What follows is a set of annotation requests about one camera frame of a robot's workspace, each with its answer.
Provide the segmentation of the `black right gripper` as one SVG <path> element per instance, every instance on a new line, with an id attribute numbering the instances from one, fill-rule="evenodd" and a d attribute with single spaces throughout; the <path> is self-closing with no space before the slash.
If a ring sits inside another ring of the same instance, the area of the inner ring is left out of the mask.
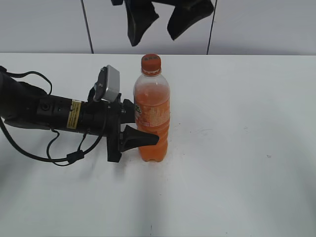
<path id="1" fill-rule="evenodd" d="M 131 46 L 137 46 L 146 30 L 159 18 L 151 0 L 111 0 L 113 6 L 125 3 L 127 35 Z M 174 10 L 168 21 L 167 30 L 176 40 L 196 22 L 210 16 L 214 5 L 210 0 L 173 0 Z"/>

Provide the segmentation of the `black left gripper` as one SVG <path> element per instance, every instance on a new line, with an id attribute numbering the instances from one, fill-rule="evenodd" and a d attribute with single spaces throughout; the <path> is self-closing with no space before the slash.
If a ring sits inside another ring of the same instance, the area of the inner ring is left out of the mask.
<path id="1" fill-rule="evenodd" d="M 123 132 L 120 130 L 122 123 L 135 123 L 135 105 L 128 99 L 120 101 L 119 93 L 114 101 L 100 99 L 94 100 L 95 93 L 90 93 L 88 101 L 82 108 L 82 124 L 86 124 L 83 134 L 96 135 L 96 141 L 85 151 L 79 149 L 79 159 L 90 153 L 101 141 L 107 138 L 107 161 L 119 162 L 121 153 L 134 148 L 152 146 L 158 143 L 158 136 L 137 130 L 129 125 Z"/>

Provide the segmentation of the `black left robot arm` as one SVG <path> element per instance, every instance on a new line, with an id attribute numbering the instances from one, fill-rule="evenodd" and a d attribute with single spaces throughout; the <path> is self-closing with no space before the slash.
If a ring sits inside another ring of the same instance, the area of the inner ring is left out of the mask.
<path id="1" fill-rule="evenodd" d="M 128 99 L 121 100 L 120 74 L 114 67 L 107 65 L 100 70 L 87 101 L 54 96 L 23 82 L 25 76 L 26 73 L 10 73 L 6 68 L 0 70 L 0 127 L 9 143 L 21 154 L 67 166 L 83 159 L 88 150 L 78 148 L 65 158 L 42 158 L 22 149 L 7 131 L 7 125 L 95 135 L 96 142 L 106 137 L 109 162 L 119 162 L 121 154 L 127 150 L 158 143 L 157 135 L 130 126 L 135 121 L 135 106 Z"/>

